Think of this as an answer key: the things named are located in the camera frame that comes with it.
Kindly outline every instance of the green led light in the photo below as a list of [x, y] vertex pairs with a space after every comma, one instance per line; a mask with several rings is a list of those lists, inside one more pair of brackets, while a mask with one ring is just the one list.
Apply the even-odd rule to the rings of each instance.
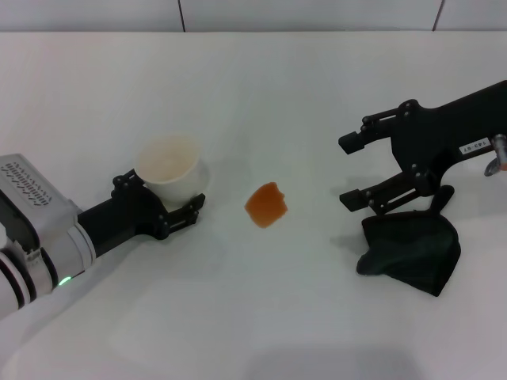
[[66, 283], [69, 279], [72, 279], [72, 277], [66, 277], [66, 278], [64, 278], [62, 281], [60, 281], [60, 283], [58, 284], [58, 286], [64, 285], [64, 283]]

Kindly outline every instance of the label sticker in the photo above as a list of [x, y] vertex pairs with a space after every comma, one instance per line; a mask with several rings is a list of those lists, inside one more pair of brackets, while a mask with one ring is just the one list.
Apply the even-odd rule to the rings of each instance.
[[469, 154], [490, 145], [490, 140], [488, 140], [488, 138], [484, 138], [482, 140], [477, 140], [471, 142], [470, 144], [460, 146], [459, 150], [461, 151], [461, 154]]

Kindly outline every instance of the black metal bracket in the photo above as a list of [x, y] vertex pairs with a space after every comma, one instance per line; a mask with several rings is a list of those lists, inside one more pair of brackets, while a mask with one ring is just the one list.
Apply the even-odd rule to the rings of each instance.
[[182, 208], [168, 212], [134, 169], [114, 177], [112, 183], [111, 199], [78, 215], [78, 222], [90, 236], [97, 257], [135, 235], [146, 234], [163, 240], [195, 224], [206, 198], [199, 194]]
[[389, 138], [402, 172], [376, 186], [346, 192], [341, 202], [350, 211], [369, 206], [385, 214], [419, 196], [434, 195], [449, 168], [492, 151], [492, 139], [507, 135], [505, 105], [507, 81], [439, 108], [423, 108], [412, 99], [365, 116], [360, 132], [340, 137], [339, 145], [351, 154]]

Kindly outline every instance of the orange object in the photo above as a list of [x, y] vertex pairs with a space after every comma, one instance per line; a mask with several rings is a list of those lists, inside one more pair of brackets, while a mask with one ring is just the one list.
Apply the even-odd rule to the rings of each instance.
[[275, 182], [263, 184], [246, 202], [245, 210], [260, 228], [271, 226], [287, 212], [285, 195]]

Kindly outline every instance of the white wall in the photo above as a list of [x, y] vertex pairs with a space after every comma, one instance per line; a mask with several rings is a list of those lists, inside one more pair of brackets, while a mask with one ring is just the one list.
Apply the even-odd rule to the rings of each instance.
[[181, 0], [187, 31], [431, 30], [440, 0]]
[[507, 29], [506, 0], [445, 0], [438, 30]]
[[181, 32], [177, 0], [0, 0], [0, 31]]

